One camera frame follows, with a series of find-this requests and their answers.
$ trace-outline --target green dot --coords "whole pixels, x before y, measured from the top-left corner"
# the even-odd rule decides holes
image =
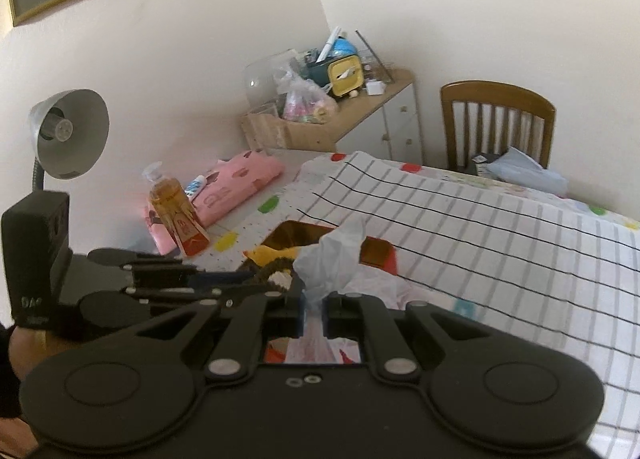
[[[591,206],[589,205],[589,210],[591,210],[596,215],[604,215],[607,213],[604,208],[600,208],[599,206]]]
[[[262,214],[269,213],[273,211],[276,206],[278,206],[279,202],[280,198],[277,195],[272,195],[270,198],[268,198],[267,201],[265,201],[258,207],[258,212]]]

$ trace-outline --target folded cloth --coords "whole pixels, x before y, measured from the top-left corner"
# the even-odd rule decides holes
[[[515,147],[509,147],[504,156],[487,165],[486,169],[507,183],[526,186],[559,197],[566,197],[568,191],[568,181],[558,172],[543,168],[540,163]]]
[[[205,228],[210,227],[283,171],[280,160],[254,150],[242,152],[228,162],[218,160],[214,168],[204,174],[207,184],[193,200],[200,222]],[[160,254],[166,255],[175,249],[174,240],[150,204],[145,217]]]

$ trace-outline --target pink package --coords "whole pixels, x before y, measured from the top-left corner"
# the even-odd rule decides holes
[[[193,200],[202,225],[210,227],[283,171],[281,161],[253,150],[238,154],[228,162],[218,160],[216,166],[204,174],[207,184]],[[158,251],[162,255],[172,251],[176,247],[174,240],[151,206],[145,217]]]

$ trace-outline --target table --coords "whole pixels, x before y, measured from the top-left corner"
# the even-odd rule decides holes
[[[194,262],[236,269],[242,251],[285,219],[338,226],[357,212],[396,247],[398,276],[449,311],[588,363],[606,401],[590,445],[640,453],[640,237],[632,219],[536,190],[363,152],[277,154],[302,163],[269,211],[242,222]]]

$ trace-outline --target grid pattern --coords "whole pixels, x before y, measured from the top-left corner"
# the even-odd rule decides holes
[[[568,353],[600,376],[606,400],[590,445],[640,454],[638,242],[631,230],[525,198],[414,176],[362,152],[343,160],[296,218],[396,247],[398,272],[434,302]]]

